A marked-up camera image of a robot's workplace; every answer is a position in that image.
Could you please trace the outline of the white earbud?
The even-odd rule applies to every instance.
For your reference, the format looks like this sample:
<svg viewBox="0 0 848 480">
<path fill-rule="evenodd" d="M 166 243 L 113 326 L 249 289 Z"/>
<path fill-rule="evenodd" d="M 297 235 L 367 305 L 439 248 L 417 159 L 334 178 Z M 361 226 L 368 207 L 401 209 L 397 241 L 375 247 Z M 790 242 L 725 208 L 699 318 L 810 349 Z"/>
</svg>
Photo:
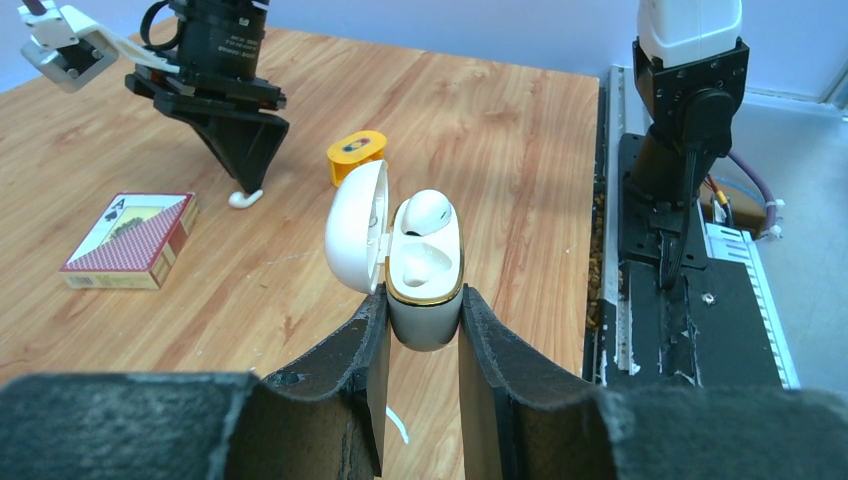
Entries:
<svg viewBox="0 0 848 480">
<path fill-rule="evenodd" d="M 441 191 L 425 189 L 415 193 L 401 215 L 401 232 L 428 236 L 446 227 L 453 218 L 453 207 Z"/>
<path fill-rule="evenodd" d="M 264 191 L 262 189 L 258 189 L 252 193 L 246 193 L 244 191 L 235 191 L 228 198 L 228 205 L 234 209 L 247 209 L 253 206 L 257 201 L 259 201 L 264 195 Z"/>
</svg>

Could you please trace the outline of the white earbud charging case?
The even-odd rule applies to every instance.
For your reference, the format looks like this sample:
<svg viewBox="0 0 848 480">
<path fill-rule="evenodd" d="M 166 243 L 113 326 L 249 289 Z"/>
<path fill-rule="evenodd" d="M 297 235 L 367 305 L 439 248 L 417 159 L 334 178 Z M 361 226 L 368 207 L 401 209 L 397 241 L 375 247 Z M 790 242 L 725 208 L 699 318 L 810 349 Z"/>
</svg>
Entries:
<svg viewBox="0 0 848 480">
<path fill-rule="evenodd" d="M 324 252 L 335 278 L 373 294 L 384 285 L 398 341 L 419 352 L 441 349 L 456 333 L 464 283 L 464 245 L 454 205 L 450 223 L 428 236 L 401 232 L 404 200 L 389 210 L 388 165 L 380 160 L 349 173 L 334 196 Z"/>
</svg>

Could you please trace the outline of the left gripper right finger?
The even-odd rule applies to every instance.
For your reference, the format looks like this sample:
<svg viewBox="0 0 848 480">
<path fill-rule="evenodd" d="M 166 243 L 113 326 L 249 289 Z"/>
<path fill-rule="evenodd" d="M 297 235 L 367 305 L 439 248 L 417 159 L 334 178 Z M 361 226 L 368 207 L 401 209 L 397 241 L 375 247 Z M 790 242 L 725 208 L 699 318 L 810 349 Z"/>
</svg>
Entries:
<svg viewBox="0 0 848 480">
<path fill-rule="evenodd" d="M 847 405 L 780 387 L 607 388 L 563 369 L 465 287 L 469 479 L 843 479 Z"/>
</svg>

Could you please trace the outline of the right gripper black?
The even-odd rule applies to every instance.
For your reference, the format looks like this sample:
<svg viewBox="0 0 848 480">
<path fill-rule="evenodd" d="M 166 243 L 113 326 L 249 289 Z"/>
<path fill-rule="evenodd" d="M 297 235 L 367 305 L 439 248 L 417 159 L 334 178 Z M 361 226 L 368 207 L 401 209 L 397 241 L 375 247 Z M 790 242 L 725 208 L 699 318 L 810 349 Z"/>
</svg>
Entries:
<svg viewBox="0 0 848 480">
<path fill-rule="evenodd" d="M 137 67 L 125 76 L 125 85 L 150 99 L 159 113 L 190 126 L 244 193 L 260 191 L 289 122 L 248 103 L 179 94 L 165 85 L 165 78 Z"/>
</svg>

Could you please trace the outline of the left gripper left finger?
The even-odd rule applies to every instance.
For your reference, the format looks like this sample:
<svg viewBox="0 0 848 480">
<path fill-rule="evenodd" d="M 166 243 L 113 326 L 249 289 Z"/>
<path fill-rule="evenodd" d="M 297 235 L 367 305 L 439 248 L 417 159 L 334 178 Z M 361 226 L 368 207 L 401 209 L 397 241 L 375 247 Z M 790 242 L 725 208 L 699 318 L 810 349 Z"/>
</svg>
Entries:
<svg viewBox="0 0 848 480">
<path fill-rule="evenodd" d="M 384 287 L 285 367 L 25 375 L 1 390 L 5 479 L 373 479 L 383 473 Z"/>
</svg>

